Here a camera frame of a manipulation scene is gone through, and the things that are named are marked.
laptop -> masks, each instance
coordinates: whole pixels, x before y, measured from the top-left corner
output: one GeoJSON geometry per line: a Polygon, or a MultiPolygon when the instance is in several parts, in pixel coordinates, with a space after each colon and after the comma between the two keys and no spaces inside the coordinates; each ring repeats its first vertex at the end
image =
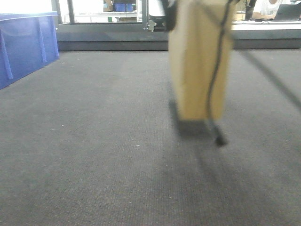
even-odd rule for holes
{"type": "Polygon", "coordinates": [[[274,21],[298,21],[301,15],[301,3],[281,4],[274,21]]]}

desk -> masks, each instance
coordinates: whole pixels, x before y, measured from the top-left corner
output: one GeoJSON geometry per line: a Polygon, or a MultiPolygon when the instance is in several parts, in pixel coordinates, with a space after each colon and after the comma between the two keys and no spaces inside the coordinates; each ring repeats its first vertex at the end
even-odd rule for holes
{"type": "Polygon", "coordinates": [[[301,30],[301,21],[233,21],[232,30],[301,30]]]}
{"type": "Polygon", "coordinates": [[[120,22],[119,18],[136,17],[138,22],[138,13],[134,12],[104,12],[104,13],[81,13],[75,15],[75,22],[78,23],[108,23],[109,17],[112,18],[112,22],[120,22]]]}

white wall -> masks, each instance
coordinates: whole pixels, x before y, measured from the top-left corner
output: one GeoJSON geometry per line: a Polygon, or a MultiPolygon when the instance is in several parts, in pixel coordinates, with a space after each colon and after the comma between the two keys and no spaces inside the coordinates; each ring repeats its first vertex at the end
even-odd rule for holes
{"type": "Polygon", "coordinates": [[[51,0],[0,0],[0,13],[39,13],[51,11],[51,0]]]}
{"type": "Polygon", "coordinates": [[[75,14],[80,13],[102,13],[103,0],[73,0],[75,14]]]}

gray carpet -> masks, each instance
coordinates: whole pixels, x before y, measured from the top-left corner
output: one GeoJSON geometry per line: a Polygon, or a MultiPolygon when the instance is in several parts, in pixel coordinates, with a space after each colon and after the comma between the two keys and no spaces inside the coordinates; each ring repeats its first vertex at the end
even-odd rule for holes
{"type": "MultiPolygon", "coordinates": [[[[252,53],[301,98],[300,50],[252,53]]],[[[222,148],[167,52],[63,52],[0,97],[1,226],[301,225],[301,114],[239,51],[222,148]]]]}

glass door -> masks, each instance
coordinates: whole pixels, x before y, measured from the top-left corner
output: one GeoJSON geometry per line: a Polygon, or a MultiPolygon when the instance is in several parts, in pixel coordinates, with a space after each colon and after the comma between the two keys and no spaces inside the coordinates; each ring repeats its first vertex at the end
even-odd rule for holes
{"type": "Polygon", "coordinates": [[[142,0],[57,0],[62,23],[141,23],[142,0]]]}

